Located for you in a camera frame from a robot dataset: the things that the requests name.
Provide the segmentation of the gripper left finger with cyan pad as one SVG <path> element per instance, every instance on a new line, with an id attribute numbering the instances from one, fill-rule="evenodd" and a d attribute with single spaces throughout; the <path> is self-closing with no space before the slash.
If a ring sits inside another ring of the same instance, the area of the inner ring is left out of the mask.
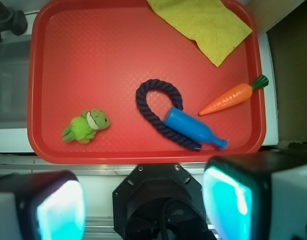
<path id="1" fill-rule="evenodd" d="M 81 240 L 83 185 L 68 170 L 0 175 L 0 240 Z"/>

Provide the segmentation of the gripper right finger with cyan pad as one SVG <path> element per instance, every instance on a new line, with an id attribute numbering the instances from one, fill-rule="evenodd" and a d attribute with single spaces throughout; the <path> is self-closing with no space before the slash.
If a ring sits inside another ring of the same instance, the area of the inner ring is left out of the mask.
<path id="1" fill-rule="evenodd" d="M 202 197 L 223 240 L 307 240 L 307 152 L 214 156 Z"/>

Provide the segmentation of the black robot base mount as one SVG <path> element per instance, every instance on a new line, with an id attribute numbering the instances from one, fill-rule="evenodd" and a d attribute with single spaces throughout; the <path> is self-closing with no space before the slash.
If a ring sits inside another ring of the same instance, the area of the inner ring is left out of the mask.
<path id="1" fill-rule="evenodd" d="M 113 229 L 124 240 L 214 240 L 202 185 L 179 164 L 140 164 L 112 193 Z"/>

